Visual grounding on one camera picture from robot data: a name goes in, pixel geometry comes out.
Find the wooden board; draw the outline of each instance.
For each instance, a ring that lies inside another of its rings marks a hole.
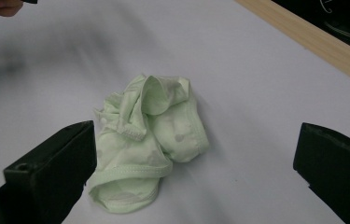
[[[235,0],[350,76],[350,46],[271,0]]]

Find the light green cloth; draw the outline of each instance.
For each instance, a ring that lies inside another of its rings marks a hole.
[[[152,203],[172,161],[190,161],[209,146],[183,77],[138,76],[95,113],[104,127],[96,139],[98,165],[90,196],[110,213]]]

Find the hand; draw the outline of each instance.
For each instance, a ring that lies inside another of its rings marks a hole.
[[[0,16],[12,17],[23,7],[21,0],[0,0]]]

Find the white table surface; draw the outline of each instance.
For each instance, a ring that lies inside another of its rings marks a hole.
[[[211,148],[157,200],[64,223],[339,224],[292,168],[303,122],[350,137],[350,77],[232,0],[40,0],[0,18],[2,170],[137,75],[188,77]]]

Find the screw hole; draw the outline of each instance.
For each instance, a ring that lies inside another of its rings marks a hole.
[[[27,171],[29,170],[30,166],[27,163],[21,163],[15,167],[15,169],[20,170],[20,171]]]

